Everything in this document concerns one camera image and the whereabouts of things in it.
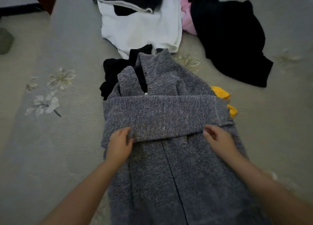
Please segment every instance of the gray knit sweater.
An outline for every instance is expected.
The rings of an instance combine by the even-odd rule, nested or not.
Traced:
[[[226,103],[167,50],[140,53],[137,64],[148,95],[127,67],[104,101],[102,146],[127,126],[137,141],[108,189],[112,225],[271,224],[203,137],[205,124],[218,125],[245,155]]]

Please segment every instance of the human arm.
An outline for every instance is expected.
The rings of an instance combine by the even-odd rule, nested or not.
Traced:
[[[275,225],[313,224],[313,209],[242,156],[228,132],[206,125],[203,135],[212,150],[248,186]]]
[[[110,137],[106,159],[78,184],[39,225],[87,225],[96,212],[110,181],[131,153],[133,139],[126,139],[130,127]]]

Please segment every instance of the pink garment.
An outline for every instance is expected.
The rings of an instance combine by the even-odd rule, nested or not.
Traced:
[[[191,3],[188,3],[188,0],[181,0],[181,6],[182,6],[182,29],[190,34],[197,35],[190,14]]]

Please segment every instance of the yellow garment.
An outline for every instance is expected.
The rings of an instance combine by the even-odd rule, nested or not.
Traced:
[[[214,93],[216,94],[218,98],[222,98],[224,100],[230,100],[230,94],[226,92],[225,90],[223,90],[222,88],[218,86],[211,86],[211,89],[214,91]],[[229,108],[230,116],[233,118],[238,112],[237,109],[232,107],[229,104],[227,105],[227,107]]]

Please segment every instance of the human hand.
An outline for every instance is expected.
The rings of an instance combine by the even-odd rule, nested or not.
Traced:
[[[214,125],[205,125],[203,136],[210,144],[212,150],[225,162],[242,157],[235,146],[232,135],[222,128]]]
[[[133,139],[126,141],[126,136],[131,127],[121,128],[112,133],[110,142],[108,145],[106,160],[110,161],[110,164],[119,169],[121,165],[126,161],[131,154],[133,146]]]

